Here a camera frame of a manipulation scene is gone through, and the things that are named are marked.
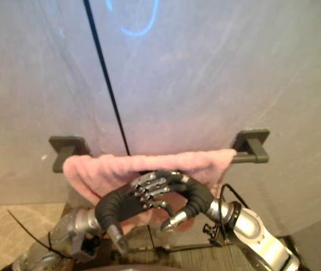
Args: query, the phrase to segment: black cable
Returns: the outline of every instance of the black cable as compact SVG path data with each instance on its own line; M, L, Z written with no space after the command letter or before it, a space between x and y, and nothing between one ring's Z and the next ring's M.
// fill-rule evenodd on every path
M154 241L153 241L153 236L151 236L150 226L147 225L147 228L148 228L149 237L150 237L150 240L151 240L151 245L153 246L153 248L155 248Z
M112 103L113 108L114 108L116 120L118 122L120 133L122 134L124 147L125 147L125 150L127 152L127 155L130 156L131 153L129 152L129 147L128 147L127 139L125 138L125 132L124 132L124 129L123 129L122 120L120 119L120 114L119 114L118 107L116 105L113 89L111 87L111 82L110 82L108 70L107 70L106 65L105 65L105 59L104 59L104 55L103 55L103 52L102 52L102 48L100 46L100 41L99 41L99 37L98 37L97 28L96 28L96 25L95 25L95 22L94 22L92 8L90 6L89 0L83 0L83 3L84 3L86 15L88 16L90 29L92 30L92 35L93 35L95 47L97 49L97 53L98 53L99 61L100 61L100 64L101 64L101 67L102 67L102 70L103 70L103 74L104 74L104 78L105 78L105 81L106 81L106 85L108 87L108 91L109 91L111 103Z
M70 257L67 257L65 255L63 255L61 252L54 250L53 248L48 247L46 244L42 243L39 239L37 239L31 232L29 232L28 229L25 228L25 226L10 212L9 209L7 209L8 213L10 214L10 216L12 216L12 218L20 225L21 228L23 228L24 231L26 231L26 233L28 235L30 235L32 237L32 239L34 239L37 243L39 243L40 245L42 245L43 247L47 248L49 251L52 251L53 253L59 255L62 258L66 258L66 259L71 259ZM51 244L50 241L50 233L47 234L47 238L49 239L49 244Z
M224 222L222 219L222 203L224 200L224 189L228 188L234 195L235 197L242 203L243 206L245 206L247 209L249 209L250 207L247 205L246 201L244 201L244 199L236 192L236 190L228 183L225 183L222 187L221 187L221 191L219 194L219 199L218 199L218 212L219 212L219 219L220 219L220 224L221 224L221 234L223 237L223 240L225 241L227 239L227 232L226 229L224 227Z

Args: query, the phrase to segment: blue marking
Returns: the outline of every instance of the blue marking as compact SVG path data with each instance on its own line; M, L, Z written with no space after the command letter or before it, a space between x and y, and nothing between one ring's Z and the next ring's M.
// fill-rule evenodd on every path
M109 11L113 10L113 4L112 4L111 0L106 0L106 6L108 7Z
M126 29L125 27L122 27L121 28L122 32L128 36L131 36L131 37L141 37L141 36L144 36L145 34L147 34L149 32L149 30L152 29L154 22L155 22L155 18L157 17L158 4L159 4L159 0L154 0L151 18L148 22L148 25L145 28L143 28L141 31L134 32L134 31ZM113 5L112 5L111 0L106 0L106 6L108 7L109 11L113 10Z

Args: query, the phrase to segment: floor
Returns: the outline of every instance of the floor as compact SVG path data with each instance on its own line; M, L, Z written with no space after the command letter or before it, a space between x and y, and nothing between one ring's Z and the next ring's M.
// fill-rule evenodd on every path
M45 235L59 220L63 203L21 206L0 206L0 269L11 263L26 251L33 239L8 214L10 210L35 236ZM155 241L157 233L152 230ZM135 230L130 239L130 247L151 246L149 232ZM111 265L115 264L157 264L183 268L185 270L253 270L240 250L235 246L223 248L202 248L198 250L172 253L142 251L131 252L127 260L116 254Z

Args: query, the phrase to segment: white wall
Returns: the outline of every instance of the white wall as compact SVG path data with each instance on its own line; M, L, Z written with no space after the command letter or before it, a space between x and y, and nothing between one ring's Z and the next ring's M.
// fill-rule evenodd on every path
M267 127L270 162L225 180L276 234L321 220L321 1L91 4L132 154L225 148ZM64 199L53 134L125 154L84 8L0 2L0 203Z

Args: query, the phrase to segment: black rubber grip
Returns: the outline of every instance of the black rubber grip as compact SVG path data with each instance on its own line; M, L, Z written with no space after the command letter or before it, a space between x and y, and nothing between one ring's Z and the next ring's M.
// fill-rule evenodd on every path
M9 265L5 266L0 271L12 271L12 264L9 264Z
M184 211L187 214L187 218L194 217L199 213L207 212L214 199L207 186L201 184L193 178L189 178L185 185L188 189L187 191L182 192L181 195L184 196L188 201L186 206L182 208L181 211Z
M144 212L143 204L131 194L130 184L105 195L95 207L95 216L102 229L114 224L121 231L119 222Z

